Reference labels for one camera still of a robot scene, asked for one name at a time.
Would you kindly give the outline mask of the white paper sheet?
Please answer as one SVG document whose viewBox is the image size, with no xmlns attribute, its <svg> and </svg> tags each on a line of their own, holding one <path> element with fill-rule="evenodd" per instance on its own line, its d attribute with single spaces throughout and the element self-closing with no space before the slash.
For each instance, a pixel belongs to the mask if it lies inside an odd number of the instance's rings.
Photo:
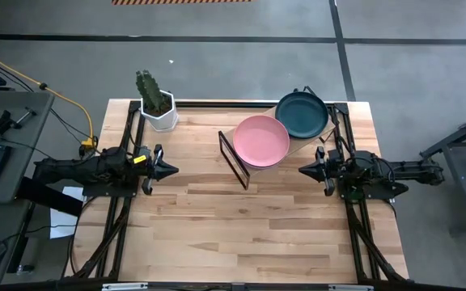
<svg viewBox="0 0 466 291">
<path fill-rule="evenodd" d="M 83 188 L 64 187 L 62 193 L 83 203 L 87 200 L 83 195 Z M 50 209 L 50 239 L 64 238 L 74 234 L 75 225 L 78 217 L 68 213 L 60 212 L 56 209 Z"/>
</svg>

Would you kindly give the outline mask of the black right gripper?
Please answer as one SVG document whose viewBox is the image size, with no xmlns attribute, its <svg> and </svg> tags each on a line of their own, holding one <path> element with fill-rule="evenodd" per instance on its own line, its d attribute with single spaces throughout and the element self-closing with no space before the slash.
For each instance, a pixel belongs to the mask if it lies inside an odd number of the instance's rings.
<svg viewBox="0 0 466 291">
<path fill-rule="evenodd" d="M 323 146 L 316 149 L 316 157 L 320 162 L 320 182 L 324 183 L 324 194 L 331 196 L 335 191 L 334 179 L 337 177 L 338 170 L 338 150 L 325 151 Z M 318 161 L 300 167 L 299 172 L 307 177 L 318 181 L 318 174 L 314 171 L 318 166 Z"/>
</svg>

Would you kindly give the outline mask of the grey side desk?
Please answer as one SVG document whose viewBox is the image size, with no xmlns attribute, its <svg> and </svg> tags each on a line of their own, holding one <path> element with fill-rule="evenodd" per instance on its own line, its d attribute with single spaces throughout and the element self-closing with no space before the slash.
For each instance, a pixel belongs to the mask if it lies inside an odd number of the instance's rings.
<svg viewBox="0 0 466 291">
<path fill-rule="evenodd" d="M 0 241 L 4 240 L 7 246 L 0 262 L 0 283 L 12 265 L 14 251 L 26 242 L 22 233 L 33 207 L 31 202 L 17 199 L 15 195 L 52 105 L 53 97 L 49 94 L 0 91 L 0 115 L 7 110 L 12 120 L 18 120 L 29 109 L 36 112 L 24 119 L 21 129 L 8 129 L 0 140 L 0 145 L 11 148 L 0 173 Z"/>
</svg>

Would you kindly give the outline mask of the black metal rig frame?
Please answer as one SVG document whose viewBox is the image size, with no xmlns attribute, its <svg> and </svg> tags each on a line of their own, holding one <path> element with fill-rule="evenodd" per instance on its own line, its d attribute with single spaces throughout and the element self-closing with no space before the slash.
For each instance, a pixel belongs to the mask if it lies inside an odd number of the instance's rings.
<svg viewBox="0 0 466 291">
<path fill-rule="evenodd" d="M 69 289 L 142 282 L 147 291 L 312 291 L 328 285 L 405 283 L 408 271 L 396 217 L 386 202 L 351 205 L 336 190 L 299 172 L 318 146 L 379 152 L 365 102 L 329 106 L 331 133 L 252 175 L 244 190 L 222 156 L 218 132 L 276 107 L 273 101 L 180 100 L 179 120 L 165 133 L 144 124 L 132 99 L 108 102 L 99 147 L 163 148 L 179 172 L 153 182 L 151 195 L 99 196 L 74 236 L 78 270 Z"/>
</svg>

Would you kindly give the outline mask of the black flat box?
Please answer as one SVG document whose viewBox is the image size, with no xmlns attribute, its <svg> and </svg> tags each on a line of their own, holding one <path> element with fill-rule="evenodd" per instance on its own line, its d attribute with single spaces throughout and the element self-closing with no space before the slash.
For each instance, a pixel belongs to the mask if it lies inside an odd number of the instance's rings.
<svg viewBox="0 0 466 291">
<path fill-rule="evenodd" d="M 82 201 L 27 177 L 22 178 L 15 197 L 76 217 L 80 216 L 83 208 Z"/>
</svg>

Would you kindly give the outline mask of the pink plate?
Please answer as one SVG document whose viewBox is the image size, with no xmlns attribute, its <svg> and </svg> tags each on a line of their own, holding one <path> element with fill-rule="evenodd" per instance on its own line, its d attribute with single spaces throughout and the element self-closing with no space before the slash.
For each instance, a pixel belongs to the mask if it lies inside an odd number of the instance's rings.
<svg viewBox="0 0 466 291">
<path fill-rule="evenodd" d="M 233 146 L 247 164 L 259 168 L 272 167 L 287 156 L 290 136 L 285 126 L 275 118 L 250 116 L 236 127 Z"/>
</svg>

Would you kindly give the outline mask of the cactus in white pot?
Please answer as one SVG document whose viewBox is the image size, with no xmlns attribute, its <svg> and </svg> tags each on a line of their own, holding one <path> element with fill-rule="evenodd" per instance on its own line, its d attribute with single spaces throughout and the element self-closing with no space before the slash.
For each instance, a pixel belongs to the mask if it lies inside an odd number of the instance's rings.
<svg viewBox="0 0 466 291">
<path fill-rule="evenodd" d="M 148 70 L 136 72 L 135 84 L 141 96 L 140 112 L 156 132 L 172 131 L 179 120 L 175 97 L 161 90 Z"/>
</svg>

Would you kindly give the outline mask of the black clamp tool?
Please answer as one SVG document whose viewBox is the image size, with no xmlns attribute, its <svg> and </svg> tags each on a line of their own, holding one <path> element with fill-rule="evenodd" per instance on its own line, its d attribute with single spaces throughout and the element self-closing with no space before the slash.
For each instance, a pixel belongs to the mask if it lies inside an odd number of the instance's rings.
<svg viewBox="0 0 466 291">
<path fill-rule="evenodd" d="M 0 138 L 3 138 L 4 133 L 9 129 L 21 129 L 26 119 L 36 116 L 37 112 L 31 108 L 25 107 L 26 112 L 18 119 L 12 120 L 11 113 L 4 110 L 0 116 Z"/>
</svg>

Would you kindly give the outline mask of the dark teal plate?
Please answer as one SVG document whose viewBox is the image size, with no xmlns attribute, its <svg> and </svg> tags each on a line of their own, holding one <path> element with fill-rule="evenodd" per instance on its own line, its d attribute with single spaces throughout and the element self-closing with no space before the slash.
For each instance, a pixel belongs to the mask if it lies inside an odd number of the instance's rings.
<svg viewBox="0 0 466 291">
<path fill-rule="evenodd" d="M 277 104 L 275 118 L 290 136 L 308 139 L 318 136 L 328 123 L 328 109 L 323 100 L 306 91 L 284 96 Z"/>
</svg>

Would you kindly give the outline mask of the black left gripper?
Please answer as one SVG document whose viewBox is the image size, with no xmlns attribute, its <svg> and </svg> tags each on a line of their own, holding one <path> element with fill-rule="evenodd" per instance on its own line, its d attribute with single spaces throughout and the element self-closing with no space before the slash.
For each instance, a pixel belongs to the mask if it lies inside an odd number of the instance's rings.
<svg viewBox="0 0 466 291">
<path fill-rule="evenodd" d="M 146 145 L 141 146 L 138 150 L 138 155 L 134 158 L 134 168 L 137 171 L 137 175 L 144 178 L 142 190 L 146 195 L 152 194 L 152 184 L 154 181 L 160 181 L 179 172 L 177 167 L 161 160 L 162 157 L 162 146 L 157 144 L 152 150 Z"/>
</svg>

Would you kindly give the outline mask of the silver metal bracket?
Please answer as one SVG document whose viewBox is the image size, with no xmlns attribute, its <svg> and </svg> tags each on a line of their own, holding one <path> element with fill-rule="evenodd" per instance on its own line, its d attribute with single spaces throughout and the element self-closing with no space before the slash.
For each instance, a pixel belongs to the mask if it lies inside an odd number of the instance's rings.
<svg viewBox="0 0 466 291">
<path fill-rule="evenodd" d="M 148 284 L 142 282 L 112 283 L 102 285 L 101 291 L 147 291 Z"/>
<path fill-rule="evenodd" d="M 374 287 L 368 285 L 328 285 L 328 291 L 374 291 Z"/>
</svg>

